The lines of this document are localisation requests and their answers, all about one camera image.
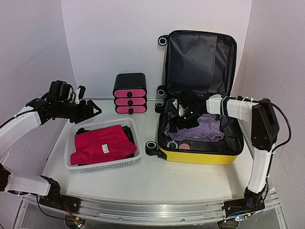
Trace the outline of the purple garment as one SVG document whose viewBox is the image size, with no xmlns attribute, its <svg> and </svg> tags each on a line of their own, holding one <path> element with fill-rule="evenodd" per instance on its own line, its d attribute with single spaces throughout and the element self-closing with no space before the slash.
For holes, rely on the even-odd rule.
<svg viewBox="0 0 305 229">
<path fill-rule="evenodd" d="M 170 126 L 167 124 L 164 134 L 175 141 L 217 142 L 223 139 L 224 133 L 220 131 L 220 120 L 217 120 L 215 115 L 203 114 L 197 121 L 199 123 L 197 127 L 177 130 L 176 133 L 171 133 Z"/>
</svg>

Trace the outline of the yellow Pikachu hard-shell suitcase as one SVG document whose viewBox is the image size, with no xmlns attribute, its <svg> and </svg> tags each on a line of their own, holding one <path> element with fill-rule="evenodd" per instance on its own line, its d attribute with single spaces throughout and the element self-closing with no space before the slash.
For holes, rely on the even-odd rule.
<svg viewBox="0 0 305 229">
<path fill-rule="evenodd" d="M 158 39 L 166 47 L 165 83 L 157 89 L 163 102 L 155 104 L 160 115 L 157 140 L 145 145 L 149 156 L 158 156 L 167 161 L 227 165 L 235 161 L 244 148 L 244 139 L 237 119 L 214 114 L 220 120 L 224 133 L 217 142 L 193 140 L 175 141 L 164 134 L 169 119 L 177 111 L 172 102 L 185 90 L 197 96 L 229 96 L 234 82 L 237 44 L 233 37 L 206 31 L 173 31 Z M 192 143 L 191 150 L 170 149 L 169 141 Z"/>
</svg>

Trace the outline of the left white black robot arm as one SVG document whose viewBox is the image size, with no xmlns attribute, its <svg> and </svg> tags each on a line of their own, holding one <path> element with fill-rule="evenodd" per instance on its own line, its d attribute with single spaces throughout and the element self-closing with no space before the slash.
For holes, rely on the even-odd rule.
<svg viewBox="0 0 305 229">
<path fill-rule="evenodd" d="M 78 124 L 102 113 L 92 100 L 71 103 L 61 100 L 36 98 L 26 104 L 19 113 L 0 126 L 0 154 L 3 156 L 23 136 L 49 120 L 63 118 Z M 4 165 L 0 166 L 0 190 L 15 195 L 35 194 L 45 206 L 64 208 L 70 197 L 60 193 L 60 185 L 45 176 L 20 174 Z"/>
</svg>

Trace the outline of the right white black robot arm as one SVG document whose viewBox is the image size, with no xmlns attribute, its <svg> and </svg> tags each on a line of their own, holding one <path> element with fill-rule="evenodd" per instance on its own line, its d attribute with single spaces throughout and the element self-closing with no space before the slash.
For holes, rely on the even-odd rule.
<svg viewBox="0 0 305 229">
<path fill-rule="evenodd" d="M 199 117 L 203 114 L 223 115 L 249 122 L 254 157 L 250 180 L 242 199 L 224 202 L 226 218 L 239 218 L 246 214 L 264 209 L 264 201 L 269 191 L 268 178 L 273 154 L 277 149 L 276 141 L 279 124 L 274 109 L 276 105 L 268 99 L 253 100 L 229 96 L 206 95 L 178 96 L 176 115 L 169 119 L 169 130 L 178 130 L 199 126 Z"/>
</svg>

